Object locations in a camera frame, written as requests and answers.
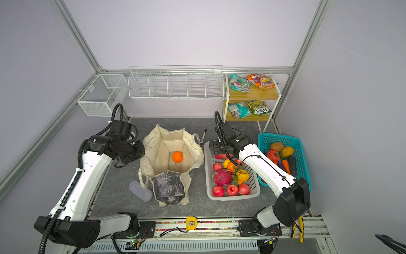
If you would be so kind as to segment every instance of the blue plastic basket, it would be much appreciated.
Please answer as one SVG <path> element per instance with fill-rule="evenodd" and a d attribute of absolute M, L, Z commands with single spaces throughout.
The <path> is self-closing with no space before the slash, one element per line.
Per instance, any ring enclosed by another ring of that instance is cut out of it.
<path fill-rule="evenodd" d="M 309 176 L 309 170 L 307 168 L 305 151 L 303 150 L 303 145 L 300 139 L 291 136 L 285 135 L 278 135 L 272 133 L 259 133 L 258 134 L 258 148 L 266 154 L 269 151 L 269 146 L 272 143 L 281 142 L 284 146 L 291 146 L 295 152 L 293 155 L 296 159 L 296 169 L 297 169 L 297 177 L 303 177 L 308 183 L 310 187 L 310 191 L 312 190 L 311 181 Z"/>

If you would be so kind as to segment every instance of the red pepper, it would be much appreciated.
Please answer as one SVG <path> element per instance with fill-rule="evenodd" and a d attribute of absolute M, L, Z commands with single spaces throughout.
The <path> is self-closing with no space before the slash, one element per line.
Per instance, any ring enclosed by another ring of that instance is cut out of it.
<path fill-rule="evenodd" d="M 279 161 L 278 151 L 276 151 L 275 149 L 269 150 L 266 153 L 266 156 L 275 164 Z"/>

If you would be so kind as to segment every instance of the snack bag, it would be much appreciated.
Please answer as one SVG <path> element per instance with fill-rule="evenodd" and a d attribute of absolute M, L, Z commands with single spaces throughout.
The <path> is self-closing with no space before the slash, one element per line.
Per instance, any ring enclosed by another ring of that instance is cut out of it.
<path fill-rule="evenodd" d="M 230 86 L 232 89 L 240 92 L 248 93 L 250 90 L 251 82 L 246 78 L 240 78 L 237 75 L 231 74 Z"/>
<path fill-rule="evenodd" d="M 263 100 L 250 100 L 246 104 L 250 108 L 253 115 L 263 115 L 271 112 Z"/>
<path fill-rule="evenodd" d="M 261 89 L 271 89 L 275 86 L 272 80 L 263 74 L 251 74 L 247 79 Z"/>
<path fill-rule="evenodd" d="M 251 112 L 243 102 L 231 103 L 228 106 L 234 118 L 244 118 L 251 115 Z"/>

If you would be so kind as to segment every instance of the artificial vegetable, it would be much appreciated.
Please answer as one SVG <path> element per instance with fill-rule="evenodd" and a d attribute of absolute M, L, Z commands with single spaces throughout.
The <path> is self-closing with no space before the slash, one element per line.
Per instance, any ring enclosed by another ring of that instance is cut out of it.
<path fill-rule="evenodd" d="M 285 171 L 285 172 L 287 173 L 285 167 L 283 166 L 282 161 L 278 161 L 278 162 L 277 162 L 277 165 L 278 165 L 278 167 L 279 167 L 281 170 L 283 170 L 283 171 Z"/>
<path fill-rule="evenodd" d="M 236 172 L 236 176 L 237 176 L 237 183 L 238 185 L 243 184 L 244 182 L 248 181 L 248 179 L 250 178 L 250 175 L 248 174 L 248 172 L 244 169 L 239 169 Z"/>
<path fill-rule="evenodd" d="M 281 150 L 280 154 L 281 154 L 284 158 L 286 158 L 286 157 L 291 156 L 294 152 L 295 152 L 295 150 L 294 150 L 292 147 L 287 146 L 287 147 L 285 147 L 285 148 L 283 148 L 283 149 Z"/>
<path fill-rule="evenodd" d="M 284 147 L 285 146 L 281 142 L 275 142 L 270 146 L 271 150 L 274 149 L 278 152 L 280 152 Z"/>
<path fill-rule="evenodd" d="M 289 175 L 291 175 L 290 169 L 289 169 L 289 164 L 288 164 L 287 160 L 282 160 L 282 164 L 283 164 L 283 166 L 285 167 L 286 172 L 287 172 Z"/>
<path fill-rule="evenodd" d="M 290 169 L 290 174 L 293 175 L 293 177 L 297 176 L 297 170 L 296 170 L 296 158 L 295 156 L 291 155 L 287 158 L 287 163 L 289 164 L 289 169 Z"/>
<path fill-rule="evenodd" d="M 276 151 L 275 149 L 269 150 L 266 153 L 266 156 L 275 164 L 279 161 L 278 151 Z"/>

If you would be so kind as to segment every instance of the orange fruit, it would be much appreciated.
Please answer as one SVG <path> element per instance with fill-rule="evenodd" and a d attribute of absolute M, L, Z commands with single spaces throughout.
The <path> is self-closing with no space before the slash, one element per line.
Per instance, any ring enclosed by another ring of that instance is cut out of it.
<path fill-rule="evenodd" d="M 174 162 L 179 163 L 183 160 L 183 154 L 179 151 L 176 151 L 172 154 L 172 159 Z"/>
<path fill-rule="evenodd" d="M 231 171 L 231 173 L 234 172 L 234 170 L 235 170 L 234 167 L 237 167 L 237 166 L 235 166 L 232 162 L 229 162 L 229 163 L 227 164 L 227 169 L 229 169 L 229 170 Z"/>

